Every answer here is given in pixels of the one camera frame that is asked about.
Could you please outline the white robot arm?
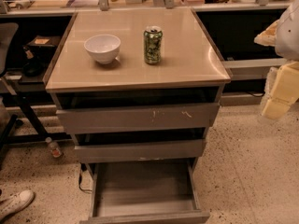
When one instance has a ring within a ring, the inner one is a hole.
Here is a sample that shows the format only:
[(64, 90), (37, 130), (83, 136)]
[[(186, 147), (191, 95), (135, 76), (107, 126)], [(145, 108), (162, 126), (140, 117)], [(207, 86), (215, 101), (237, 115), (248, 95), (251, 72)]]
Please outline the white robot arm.
[(294, 0), (254, 42), (274, 47), (275, 53), (287, 60), (280, 68), (270, 69), (261, 101), (261, 115), (277, 120), (299, 99), (299, 0)]

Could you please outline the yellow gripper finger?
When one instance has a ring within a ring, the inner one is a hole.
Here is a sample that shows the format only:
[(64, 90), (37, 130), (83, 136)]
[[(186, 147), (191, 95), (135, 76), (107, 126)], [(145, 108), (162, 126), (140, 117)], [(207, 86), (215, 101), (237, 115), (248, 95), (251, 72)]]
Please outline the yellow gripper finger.
[(266, 78), (261, 115), (267, 119), (282, 118), (299, 99), (299, 62), (271, 67)]

